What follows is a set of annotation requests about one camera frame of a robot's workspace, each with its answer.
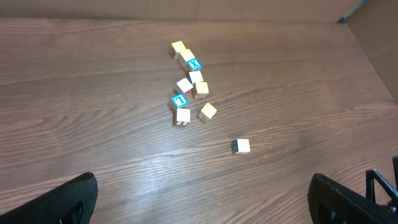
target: black plastic part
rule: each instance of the black plastic part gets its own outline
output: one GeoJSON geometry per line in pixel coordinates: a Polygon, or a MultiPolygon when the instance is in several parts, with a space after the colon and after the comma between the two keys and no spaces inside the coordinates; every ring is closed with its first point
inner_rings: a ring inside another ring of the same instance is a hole
{"type": "Polygon", "coordinates": [[[398,156],[392,158],[392,165],[394,166],[394,175],[396,178],[396,188],[398,189],[398,156]]]}
{"type": "Polygon", "coordinates": [[[322,174],[312,177],[308,204],[314,224],[398,223],[398,216],[385,207],[322,174]]]}
{"type": "Polygon", "coordinates": [[[386,191],[391,198],[392,206],[398,206],[398,192],[388,182],[388,180],[377,170],[371,169],[366,171],[366,199],[372,203],[376,203],[376,196],[374,194],[374,179],[376,179],[381,187],[386,191]]]}
{"type": "Polygon", "coordinates": [[[1,224],[88,224],[94,212],[98,185],[85,173],[0,216],[1,224]]]}

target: yellow block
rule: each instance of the yellow block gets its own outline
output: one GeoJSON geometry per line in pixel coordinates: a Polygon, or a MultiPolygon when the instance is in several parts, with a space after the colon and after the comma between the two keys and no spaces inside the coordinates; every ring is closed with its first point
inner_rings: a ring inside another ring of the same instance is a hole
{"type": "Polygon", "coordinates": [[[216,114],[217,109],[211,104],[207,103],[200,111],[206,115],[206,117],[212,118],[214,114],[216,114]]]}
{"type": "Polygon", "coordinates": [[[185,62],[192,60],[195,58],[192,51],[190,49],[185,49],[180,52],[181,57],[184,59],[185,62]]]}
{"type": "Polygon", "coordinates": [[[176,53],[180,53],[181,51],[186,49],[184,43],[181,40],[172,43],[172,46],[176,53]]]}
{"type": "Polygon", "coordinates": [[[207,86],[207,82],[196,82],[195,87],[198,94],[209,93],[209,87],[207,86]]]}

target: block face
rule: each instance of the block face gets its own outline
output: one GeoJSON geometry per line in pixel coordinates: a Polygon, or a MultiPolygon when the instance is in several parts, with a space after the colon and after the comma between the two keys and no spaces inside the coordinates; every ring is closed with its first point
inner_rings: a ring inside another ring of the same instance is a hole
{"type": "Polygon", "coordinates": [[[194,59],[195,56],[193,55],[192,51],[190,49],[185,49],[182,50],[179,55],[178,55],[178,62],[180,63],[181,66],[186,66],[187,62],[189,60],[194,59]]]}
{"type": "Polygon", "coordinates": [[[250,152],[250,143],[248,139],[237,139],[232,142],[232,152],[234,154],[244,154],[250,152]]]}
{"type": "Polygon", "coordinates": [[[193,97],[195,99],[203,99],[209,95],[207,82],[196,82],[193,87],[193,97]]]}
{"type": "Polygon", "coordinates": [[[188,94],[192,88],[193,85],[189,82],[187,78],[181,79],[175,85],[175,91],[177,91],[177,93],[188,94]]]}
{"type": "Polygon", "coordinates": [[[177,42],[172,43],[172,48],[170,50],[171,56],[176,60],[178,58],[178,55],[180,54],[181,51],[185,50],[184,43],[179,40],[177,42]]]}
{"type": "Polygon", "coordinates": [[[187,97],[182,93],[173,96],[170,102],[170,106],[173,108],[174,111],[176,111],[178,108],[183,108],[188,104],[189,101],[187,97]]]}
{"type": "Polygon", "coordinates": [[[190,71],[198,71],[201,69],[201,63],[197,58],[191,59],[187,63],[190,71]]]}
{"type": "Polygon", "coordinates": [[[203,82],[203,77],[200,71],[190,72],[188,74],[188,79],[192,83],[192,85],[195,84],[196,82],[203,82]]]}
{"type": "Polygon", "coordinates": [[[204,121],[207,122],[209,121],[214,114],[216,114],[217,109],[212,106],[211,104],[207,103],[199,112],[198,117],[204,121]]]}
{"type": "Polygon", "coordinates": [[[213,105],[207,103],[200,111],[211,119],[214,114],[216,114],[217,109],[213,105]]]}
{"type": "Polygon", "coordinates": [[[190,109],[183,109],[178,108],[176,112],[175,119],[177,122],[190,122],[191,121],[191,110],[190,109]]]}

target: toy block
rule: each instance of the toy block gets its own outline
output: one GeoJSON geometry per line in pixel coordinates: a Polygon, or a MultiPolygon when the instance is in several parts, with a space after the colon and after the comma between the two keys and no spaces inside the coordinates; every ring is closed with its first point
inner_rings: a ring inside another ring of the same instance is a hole
{"type": "Polygon", "coordinates": [[[182,109],[177,108],[175,112],[175,124],[186,126],[191,121],[191,110],[190,109],[182,109]]]}
{"type": "Polygon", "coordinates": [[[187,106],[188,104],[189,104],[189,101],[188,101],[187,97],[185,97],[185,95],[182,93],[173,96],[170,101],[170,107],[174,111],[177,111],[178,108],[183,108],[184,106],[187,106]]]}
{"type": "Polygon", "coordinates": [[[181,51],[185,50],[184,43],[180,40],[172,43],[172,48],[170,49],[170,55],[174,58],[174,60],[178,59],[178,55],[181,51]]]}
{"type": "Polygon", "coordinates": [[[179,55],[178,55],[178,62],[180,63],[180,65],[184,68],[187,67],[187,63],[188,61],[194,59],[195,56],[193,55],[192,51],[190,49],[185,49],[180,51],[179,55]]]}
{"type": "Polygon", "coordinates": [[[248,139],[237,139],[232,142],[232,152],[234,154],[244,154],[250,152],[248,139]]]}
{"type": "Polygon", "coordinates": [[[199,112],[198,117],[204,121],[207,122],[209,121],[214,114],[216,114],[217,109],[212,106],[211,104],[207,103],[199,112]]]}
{"type": "Polygon", "coordinates": [[[190,72],[188,74],[188,79],[192,83],[192,85],[196,82],[203,82],[203,77],[200,71],[190,72]]]}
{"type": "Polygon", "coordinates": [[[207,82],[196,82],[193,86],[193,97],[194,99],[203,99],[209,95],[209,87],[207,82]]]}
{"type": "Polygon", "coordinates": [[[178,81],[175,84],[175,91],[177,91],[177,93],[183,93],[185,95],[187,95],[191,89],[193,88],[193,85],[189,82],[189,80],[187,78],[183,78],[180,81],[178,81]]]}
{"type": "Polygon", "coordinates": [[[185,70],[190,72],[199,71],[201,69],[201,63],[197,58],[191,59],[187,62],[188,68],[185,66],[185,70]]]}

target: wood grain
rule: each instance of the wood grain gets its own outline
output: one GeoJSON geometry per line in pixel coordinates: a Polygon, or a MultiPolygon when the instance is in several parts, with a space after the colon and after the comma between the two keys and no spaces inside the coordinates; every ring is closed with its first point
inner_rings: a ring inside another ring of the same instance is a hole
{"type": "Polygon", "coordinates": [[[314,173],[361,194],[366,169],[393,180],[398,106],[346,25],[0,24],[0,213],[90,171],[92,223],[308,223],[314,173]],[[167,106],[179,39],[210,88],[192,114],[218,109],[186,128],[167,106]]]}
{"type": "Polygon", "coordinates": [[[336,22],[361,0],[1,0],[1,17],[336,22]]]}

